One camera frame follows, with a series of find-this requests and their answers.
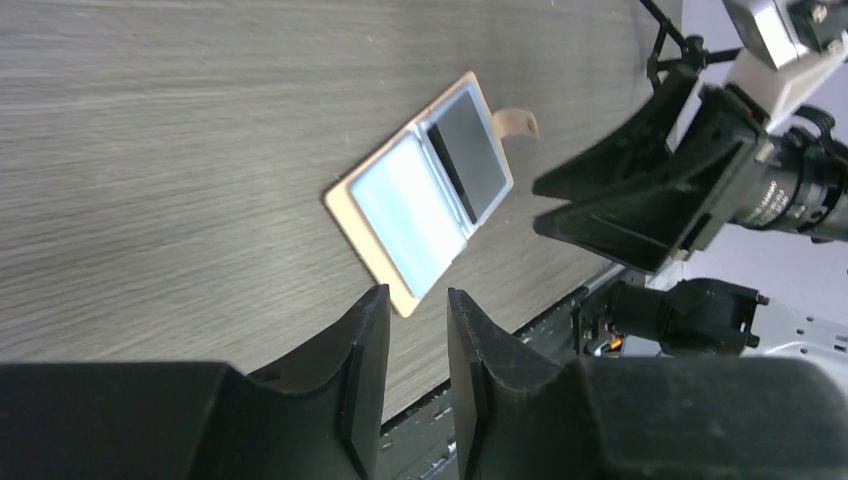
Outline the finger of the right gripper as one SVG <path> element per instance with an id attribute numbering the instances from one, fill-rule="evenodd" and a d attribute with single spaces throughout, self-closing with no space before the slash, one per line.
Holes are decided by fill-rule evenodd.
<path id="1" fill-rule="evenodd" d="M 609 136 L 534 180 L 536 196 L 580 202 L 645 175 L 670 157 L 667 139 L 698 80 L 671 69 L 652 97 Z"/>
<path id="2" fill-rule="evenodd" d="M 719 161 L 672 156 L 651 172 L 538 215 L 534 231 L 616 263 L 655 273 L 696 237 L 723 173 Z"/>

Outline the tan card holder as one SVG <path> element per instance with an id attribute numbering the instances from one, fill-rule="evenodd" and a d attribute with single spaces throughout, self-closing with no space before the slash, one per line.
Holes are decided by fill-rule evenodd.
<path id="1" fill-rule="evenodd" d="M 428 128 L 462 92 L 475 96 L 507 178 L 476 226 L 427 137 Z M 417 309 L 510 193 L 514 179 L 504 140 L 539 135 L 531 111 L 491 110 L 477 76 L 468 71 L 326 191 L 325 207 L 374 280 L 388 285 L 399 315 L 408 317 Z"/>

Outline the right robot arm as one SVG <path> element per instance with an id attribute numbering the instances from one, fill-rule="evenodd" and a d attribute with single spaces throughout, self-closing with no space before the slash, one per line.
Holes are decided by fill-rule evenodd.
<path id="1" fill-rule="evenodd" d="M 775 136 L 740 88 L 697 80 L 673 67 L 620 128 L 538 177 L 533 193 L 561 206 L 534 231 L 645 274 L 705 249 L 728 224 L 845 241 L 847 148 L 831 136 L 833 117 L 801 106 L 810 127 Z M 760 345 L 752 326 L 764 302 L 715 279 L 667 291 L 618 284 L 583 300 L 572 326 L 577 340 L 635 336 L 668 355 L 739 355 Z"/>

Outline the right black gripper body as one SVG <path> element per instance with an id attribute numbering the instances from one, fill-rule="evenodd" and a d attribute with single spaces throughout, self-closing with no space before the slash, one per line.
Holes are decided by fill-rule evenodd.
<path id="1" fill-rule="evenodd" d="M 692 180 L 705 198 L 682 249 L 705 249 L 726 224 L 846 241 L 847 146 L 832 135 L 832 115 L 802 105 L 794 114 L 815 132 L 792 126 L 770 135 L 763 111 L 736 88 L 705 88 L 701 100 L 676 152 L 687 166 L 706 163 Z"/>

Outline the dark grey credit card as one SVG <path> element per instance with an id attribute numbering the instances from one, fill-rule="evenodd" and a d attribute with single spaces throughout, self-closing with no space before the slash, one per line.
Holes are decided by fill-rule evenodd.
<path id="1" fill-rule="evenodd" d="M 468 219 L 478 225 L 507 178 L 475 96 L 458 94 L 428 128 L 427 137 Z"/>

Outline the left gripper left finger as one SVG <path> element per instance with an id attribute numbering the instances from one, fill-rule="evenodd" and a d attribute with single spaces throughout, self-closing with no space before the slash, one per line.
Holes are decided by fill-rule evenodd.
<path id="1" fill-rule="evenodd" d="M 389 289 L 244 374 L 225 362 L 5 363 L 5 479 L 370 479 Z"/>

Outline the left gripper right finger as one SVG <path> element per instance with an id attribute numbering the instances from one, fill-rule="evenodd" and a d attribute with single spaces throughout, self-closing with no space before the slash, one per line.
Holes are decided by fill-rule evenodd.
<path id="1" fill-rule="evenodd" d="M 456 424 L 465 479 L 843 479 L 847 401 L 777 357 L 578 357 L 559 365 L 447 294 L 450 379 L 479 367 Z"/>

